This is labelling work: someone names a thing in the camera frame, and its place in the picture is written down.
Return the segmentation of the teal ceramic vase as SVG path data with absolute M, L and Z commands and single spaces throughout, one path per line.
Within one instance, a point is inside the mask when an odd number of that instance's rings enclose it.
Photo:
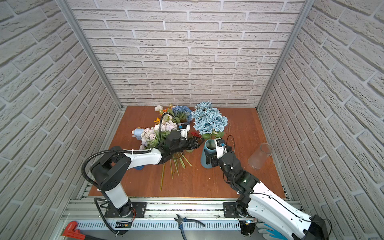
M 225 140 L 222 138 L 207 140 L 201 157 L 201 164 L 206 169 L 221 166 L 225 154 Z

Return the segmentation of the pink white mixed bouquet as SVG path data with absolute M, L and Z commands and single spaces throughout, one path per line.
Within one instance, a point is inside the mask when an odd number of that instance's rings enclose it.
M 177 124 L 174 122 L 165 122 L 159 123 L 151 128 L 145 128 L 142 133 L 142 140 L 140 145 L 140 150 L 150 150 L 154 149 L 156 146 L 160 146 L 166 139 L 166 137 L 172 132 L 179 129 L 180 123 Z M 171 155 L 171 179 L 174 179 L 174 174 L 179 176 L 179 167 L 185 168 L 187 163 L 192 166 L 188 159 L 185 158 L 184 152 L 177 152 Z

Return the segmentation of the light blue rose bouquet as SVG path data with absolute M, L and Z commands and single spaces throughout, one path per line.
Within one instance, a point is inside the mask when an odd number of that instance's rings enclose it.
M 228 118 L 223 116 L 219 109 L 214 108 L 211 102 L 202 102 L 195 106 L 192 112 L 194 129 L 205 140 L 222 138 L 228 125 Z

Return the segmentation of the orange gerbera flower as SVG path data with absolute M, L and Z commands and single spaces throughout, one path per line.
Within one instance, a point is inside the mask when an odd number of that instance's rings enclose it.
M 163 112 L 158 112 L 158 113 L 159 113 L 161 116 L 162 116 L 164 113 L 170 113 L 170 114 L 173 115 L 173 113 L 171 113 L 171 110 L 172 110 L 172 109 L 164 109 Z M 160 118 L 157 118 L 154 122 L 155 122 L 156 125 L 158 125 L 158 124 L 160 123 L 160 121 L 161 121 L 161 119 L 160 119 Z M 172 116 L 165 115 L 165 116 L 163 117 L 162 123 L 169 122 L 169 121 L 174 122 L 174 118 L 173 118 Z

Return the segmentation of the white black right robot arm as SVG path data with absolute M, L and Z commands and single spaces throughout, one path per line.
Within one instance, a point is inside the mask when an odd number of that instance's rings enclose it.
M 225 182 L 240 196 L 237 214 L 266 223 L 288 240 L 328 240 L 326 220 L 310 216 L 269 190 L 258 178 L 242 168 L 233 152 L 221 156 L 205 151 L 206 162 L 220 167 Z

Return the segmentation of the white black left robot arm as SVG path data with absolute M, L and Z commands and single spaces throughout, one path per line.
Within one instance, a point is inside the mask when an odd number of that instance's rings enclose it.
M 203 142 L 203 138 L 188 138 L 182 131 L 173 130 L 148 150 L 123 150 L 116 146 L 93 154 L 84 161 L 81 172 L 86 181 L 100 190 L 110 202 L 108 209 L 116 211 L 120 217 L 126 217 L 133 208 L 121 184 L 127 170 L 146 165 L 162 165 L 171 160 L 174 154 L 197 149 Z

